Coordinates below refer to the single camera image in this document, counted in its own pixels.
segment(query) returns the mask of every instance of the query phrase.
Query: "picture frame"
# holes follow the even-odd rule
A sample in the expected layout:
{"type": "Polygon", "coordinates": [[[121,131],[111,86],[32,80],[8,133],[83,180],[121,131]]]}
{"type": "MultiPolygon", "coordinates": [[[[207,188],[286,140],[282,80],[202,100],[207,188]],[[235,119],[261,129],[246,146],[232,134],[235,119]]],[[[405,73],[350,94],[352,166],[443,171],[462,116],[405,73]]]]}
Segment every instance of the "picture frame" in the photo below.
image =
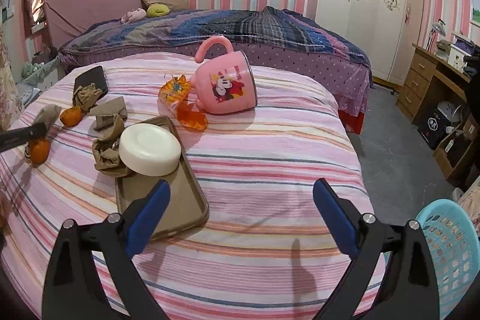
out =
{"type": "Polygon", "coordinates": [[[480,0],[472,0],[472,19],[470,23],[480,28],[480,0]]]}

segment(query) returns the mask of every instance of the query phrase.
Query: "cartoon print on mug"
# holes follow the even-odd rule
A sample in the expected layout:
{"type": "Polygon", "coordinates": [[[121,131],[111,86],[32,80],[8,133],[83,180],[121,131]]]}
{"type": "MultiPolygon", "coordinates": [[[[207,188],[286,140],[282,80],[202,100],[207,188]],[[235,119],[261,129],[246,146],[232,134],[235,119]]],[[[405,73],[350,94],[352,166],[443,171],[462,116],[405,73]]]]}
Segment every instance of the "cartoon print on mug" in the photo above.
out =
{"type": "Polygon", "coordinates": [[[211,79],[213,94],[219,103],[241,97],[245,92],[245,84],[240,82],[242,75],[238,66],[227,68],[217,75],[211,75],[211,79]]]}

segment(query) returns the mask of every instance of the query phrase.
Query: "blue gripper pad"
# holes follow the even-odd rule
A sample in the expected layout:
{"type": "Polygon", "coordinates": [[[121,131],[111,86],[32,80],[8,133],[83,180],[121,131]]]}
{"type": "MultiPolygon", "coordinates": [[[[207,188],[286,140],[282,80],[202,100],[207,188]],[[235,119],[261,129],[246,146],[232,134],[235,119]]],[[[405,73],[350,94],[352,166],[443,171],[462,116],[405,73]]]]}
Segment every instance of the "blue gripper pad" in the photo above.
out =
{"type": "Polygon", "coordinates": [[[158,222],[162,218],[167,206],[170,203],[170,186],[166,181],[160,181],[155,186],[154,194],[147,204],[138,213],[127,234],[127,245],[125,252],[129,258],[141,254],[145,249],[148,240],[152,236],[158,222]]]}
{"type": "Polygon", "coordinates": [[[327,224],[338,249],[354,259],[358,255],[355,227],[344,213],[335,197],[319,179],[313,186],[313,201],[327,224]]]}

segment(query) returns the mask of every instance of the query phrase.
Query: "blue laundry basket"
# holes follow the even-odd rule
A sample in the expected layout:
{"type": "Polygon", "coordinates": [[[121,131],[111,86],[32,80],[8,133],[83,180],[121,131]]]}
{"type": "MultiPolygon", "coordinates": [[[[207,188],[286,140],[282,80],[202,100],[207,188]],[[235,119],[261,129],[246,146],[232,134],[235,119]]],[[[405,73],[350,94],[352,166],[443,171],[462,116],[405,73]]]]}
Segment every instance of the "blue laundry basket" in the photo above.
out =
{"type": "Polygon", "coordinates": [[[435,266],[443,320],[480,270],[479,239],[469,216],[449,199],[439,199],[424,207],[417,221],[435,266]]]}

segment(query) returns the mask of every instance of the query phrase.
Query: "screw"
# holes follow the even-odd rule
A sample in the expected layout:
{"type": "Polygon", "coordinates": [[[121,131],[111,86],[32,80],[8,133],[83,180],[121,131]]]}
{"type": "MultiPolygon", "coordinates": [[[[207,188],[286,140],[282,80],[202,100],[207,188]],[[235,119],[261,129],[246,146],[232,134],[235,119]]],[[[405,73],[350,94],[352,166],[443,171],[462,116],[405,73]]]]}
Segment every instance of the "screw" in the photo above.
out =
{"type": "Polygon", "coordinates": [[[118,213],[112,213],[106,220],[111,224],[118,223],[120,221],[120,215],[118,213]]]}
{"type": "Polygon", "coordinates": [[[63,222],[63,228],[70,229],[73,227],[74,224],[75,224],[75,221],[73,221],[72,219],[65,220],[63,222]]]}
{"type": "Polygon", "coordinates": [[[409,227],[412,228],[412,229],[419,229],[420,228],[420,224],[418,223],[418,221],[415,221],[415,220],[410,220],[409,221],[409,227]]]}
{"type": "Polygon", "coordinates": [[[371,213],[365,213],[362,218],[367,224],[373,224],[375,221],[377,221],[377,218],[371,213]]]}

